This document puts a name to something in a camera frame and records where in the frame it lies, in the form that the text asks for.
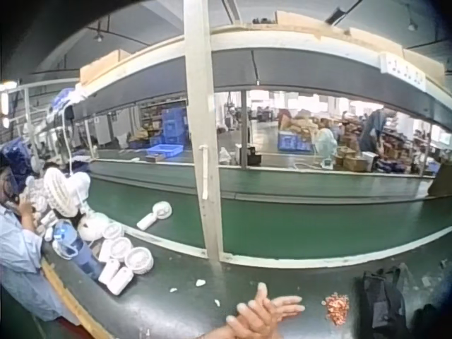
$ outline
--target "blue bin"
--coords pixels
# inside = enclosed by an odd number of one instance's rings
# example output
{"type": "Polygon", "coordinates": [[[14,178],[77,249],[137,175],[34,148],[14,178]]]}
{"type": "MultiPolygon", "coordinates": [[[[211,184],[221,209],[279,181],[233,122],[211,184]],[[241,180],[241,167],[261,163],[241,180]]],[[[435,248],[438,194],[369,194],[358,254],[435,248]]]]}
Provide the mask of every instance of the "blue bin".
{"type": "Polygon", "coordinates": [[[162,111],[163,121],[180,120],[183,121],[186,116],[185,108],[169,108],[162,111]]]}
{"type": "Polygon", "coordinates": [[[301,136],[297,136],[298,140],[297,140],[297,150],[302,150],[304,152],[311,152],[312,151],[312,143],[308,142],[308,141],[304,141],[301,136]]]}
{"type": "Polygon", "coordinates": [[[169,136],[180,136],[181,134],[185,133],[186,127],[184,120],[166,120],[163,121],[163,135],[165,138],[169,136]]]}
{"type": "Polygon", "coordinates": [[[280,132],[278,134],[278,150],[297,150],[299,136],[295,133],[280,132]]]}
{"type": "Polygon", "coordinates": [[[147,150],[148,155],[163,154],[165,157],[174,157],[184,151],[183,145],[156,145],[147,150]]]}
{"type": "Polygon", "coordinates": [[[184,132],[178,136],[165,136],[165,143],[173,145],[185,145],[187,144],[187,133],[184,132]]]}

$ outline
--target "copper parts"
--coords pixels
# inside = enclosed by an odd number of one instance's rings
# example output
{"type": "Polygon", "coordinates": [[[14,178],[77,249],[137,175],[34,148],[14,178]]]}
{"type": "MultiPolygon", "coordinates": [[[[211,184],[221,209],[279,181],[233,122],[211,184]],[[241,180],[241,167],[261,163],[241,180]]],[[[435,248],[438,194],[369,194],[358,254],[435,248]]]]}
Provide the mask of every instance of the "copper parts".
{"type": "Polygon", "coordinates": [[[338,295],[334,292],[330,297],[325,299],[327,317],[336,325],[340,326],[347,320],[348,309],[350,303],[347,295],[338,295]]]}

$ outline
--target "black bag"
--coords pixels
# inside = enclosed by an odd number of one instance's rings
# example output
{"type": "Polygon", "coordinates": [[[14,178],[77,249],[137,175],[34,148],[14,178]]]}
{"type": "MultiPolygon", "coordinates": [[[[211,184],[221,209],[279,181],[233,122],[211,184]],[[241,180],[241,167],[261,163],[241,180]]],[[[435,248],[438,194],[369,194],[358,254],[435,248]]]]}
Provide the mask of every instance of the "black bag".
{"type": "Polygon", "coordinates": [[[411,339],[406,325],[405,300],[397,289],[400,269],[366,272],[361,284],[359,338],[411,339]]]}

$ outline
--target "overhead shelf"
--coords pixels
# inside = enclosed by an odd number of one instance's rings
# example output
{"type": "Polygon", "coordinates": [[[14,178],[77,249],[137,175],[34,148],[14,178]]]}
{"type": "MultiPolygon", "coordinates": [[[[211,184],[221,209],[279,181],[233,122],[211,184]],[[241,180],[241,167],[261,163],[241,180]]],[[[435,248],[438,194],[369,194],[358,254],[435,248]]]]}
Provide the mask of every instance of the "overhead shelf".
{"type": "MultiPolygon", "coordinates": [[[[446,90],[427,79],[424,92],[382,73],[380,54],[358,44],[267,29],[223,30],[212,35],[211,46],[216,92],[307,89],[361,97],[452,130],[452,97],[446,90]]],[[[144,49],[83,88],[90,96],[87,105],[92,113],[157,97],[183,95],[184,41],[176,38],[144,49]]],[[[76,108],[76,114],[82,116],[81,107],[76,108]]]]}

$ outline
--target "green conveyor belt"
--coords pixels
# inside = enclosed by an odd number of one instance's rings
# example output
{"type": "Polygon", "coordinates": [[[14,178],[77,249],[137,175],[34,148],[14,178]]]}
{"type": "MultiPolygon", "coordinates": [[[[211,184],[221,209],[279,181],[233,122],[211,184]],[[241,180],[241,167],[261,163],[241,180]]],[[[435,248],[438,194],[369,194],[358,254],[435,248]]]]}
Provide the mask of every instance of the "green conveyor belt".
{"type": "MultiPolygon", "coordinates": [[[[193,189],[194,167],[141,163],[94,162],[93,174],[129,178],[143,183],[193,189]]],[[[430,179],[372,177],[277,171],[220,169],[222,192],[304,197],[415,197],[427,190],[430,179]]]]}
{"type": "MultiPolygon", "coordinates": [[[[94,179],[89,204],[126,225],[155,202],[173,215],[147,232],[203,247],[197,197],[94,179]]],[[[452,225],[452,198],[374,205],[301,205],[222,199],[224,250],[267,258],[349,256],[400,246],[452,225]]]]}

